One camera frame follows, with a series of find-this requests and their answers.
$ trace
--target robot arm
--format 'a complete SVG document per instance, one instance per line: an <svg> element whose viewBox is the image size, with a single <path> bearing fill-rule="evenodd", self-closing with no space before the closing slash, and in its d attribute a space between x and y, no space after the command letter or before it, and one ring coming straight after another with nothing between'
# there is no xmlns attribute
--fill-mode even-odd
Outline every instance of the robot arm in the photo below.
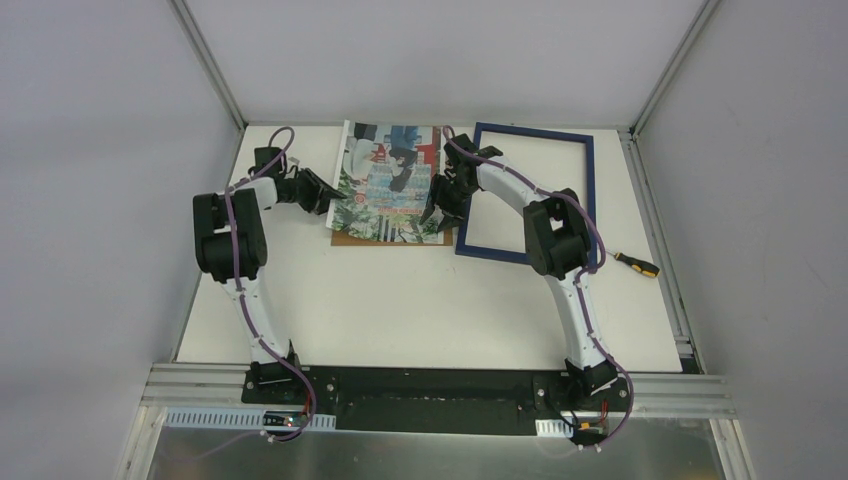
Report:
<svg viewBox="0 0 848 480"><path fill-rule="evenodd" d="M617 371L590 336L589 326L593 332L599 332L599 328L586 280L575 282L579 270L588 265L591 248L585 221L568 202L542 196L506 172L505 167L512 165L498 149L491 146L478 149L467 135L453 141L467 152L496 160L502 167L474 162L452 145L446 145L445 175L433 177L422 222L430 217L435 207L440 207L444 214L440 231L464 223L467 201L477 190L493 193L524 217L527 255L534 270L545 277L562 322L568 344L565 363L569 376L577 380L584 397L608 387L616 380ZM577 200L571 190L562 193ZM563 225L554 229L552 220L561 221ZM588 318L583 314L579 293L585 299ZM599 334L592 335L604 350L608 350Z"/></svg>
<svg viewBox="0 0 848 480"><path fill-rule="evenodd" d="M262 171L281 155L281 151L279 148L263 147L257 148L254 154L256 166L251 173ZM250 342L251 370L260 384L291 380L290 372L262 347L260 340L289 363L297 364L286 325L271 326L270 320L274 315L264 281L268 251L260 211L276 203L298 203L303 210L322 215L327 212L331 199L342 197L311 170L293 167L287 172L280 163L265 169L261 176L237 184L231 194L231 203L239 245L238 282L233 271L231 225L223 193L194 197L197 263L201 271L210 273L216 282L222 284L235 305Z"/></svg>

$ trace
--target white table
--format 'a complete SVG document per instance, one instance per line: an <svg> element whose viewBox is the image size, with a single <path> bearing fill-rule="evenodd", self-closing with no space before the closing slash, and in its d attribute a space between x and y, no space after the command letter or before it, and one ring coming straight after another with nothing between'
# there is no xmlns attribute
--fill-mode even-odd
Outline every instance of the white table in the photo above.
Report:
<svg viewBox="0 0 848 480"><path fill-rule="evenodd" d="M341 126L295 129L290 156L332 181ZM253 149L266 145L274 130L247 129L233 181L246 174ZM568 131L594 136L597 219L608 248L650 260L618 133ZM501 135L484 137L488 141L497 141L517 165L518 157L548 148ZM549 186L574 187L567 183ZM505 215L520 228L518 215ZM564 368L565 336L553 297L529 266L458 256L453 247L331 247L325 219L296 205L277 205L262 219L277 321L289 325L304 364ZM590 289L604 339L625 368L680 371L659 282L610 259L590 278ZM235 309L209 275L200 281L177 359L250 361Z"/></svg>

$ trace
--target gray wall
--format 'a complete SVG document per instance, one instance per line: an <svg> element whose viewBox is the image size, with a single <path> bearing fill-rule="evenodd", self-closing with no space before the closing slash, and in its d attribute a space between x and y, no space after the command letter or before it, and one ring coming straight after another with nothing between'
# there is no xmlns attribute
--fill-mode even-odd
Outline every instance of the gray wall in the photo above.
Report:
<svg viewBox="0 0 848 480"><path fill-rule="evenodd" d="M0 7L0 478L112 478L236 142L167 2Z"/></svg>
<svg viewBox="0 0 848 480"><path fill-rule="evenodd" d="M191 0L250 121L630 125L702 0Z"/></svg>
<svg viewBox="0 0 848 480"><path fill-rule="evenodd" d="M641 142L764 479L848 471L846 23L844 0L725 1Z"/></svg>

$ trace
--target magazine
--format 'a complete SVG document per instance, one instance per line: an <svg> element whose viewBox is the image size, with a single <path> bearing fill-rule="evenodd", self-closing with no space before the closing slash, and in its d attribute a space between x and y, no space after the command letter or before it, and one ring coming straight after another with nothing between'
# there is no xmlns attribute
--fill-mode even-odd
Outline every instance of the magazine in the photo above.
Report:
<svg viewBox="0 0 848 480"><path fill-rule="evenodd" d="M418 222L441 169L438 127L345 122L327 227L374 242L442 244L441 216Z"/></svg>

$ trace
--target blue picture frame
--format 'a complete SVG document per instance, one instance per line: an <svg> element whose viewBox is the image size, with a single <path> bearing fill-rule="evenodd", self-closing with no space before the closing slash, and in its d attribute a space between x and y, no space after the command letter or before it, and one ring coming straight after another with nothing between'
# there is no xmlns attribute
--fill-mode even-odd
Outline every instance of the blue picture frame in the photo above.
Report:
<svg viewBox="0 0 848 480"><path fill-rule="evenodd" d="M576 133L552 132L549 130L538 130L535 128L513 127L510 125L498 125L495 123L477 123L474 128L474 144L478 147L480 140L483 137L483 132L503 133L507 135L518 135L522 137L544 138L548 140L559 140L563 142L582 143L586 147L586 212L589 218L598 224L595 217L595 139L591 135L579 135ZM465 210L465 218L468 219L471 214L471 199L468 200L468 206ZM469 245L466 242L468 234L468 221L466 220L459 227L459 235L456 240L456 254L467 257L486 258L489 260L497 260L501 262L521 263L529 265L527 254L524 252L512 252L509 250L499 250L496 248L477 247ZM592 238L592 250L589 252L589 264L597 265L598 249L595 245L595 239Z"/></svg>

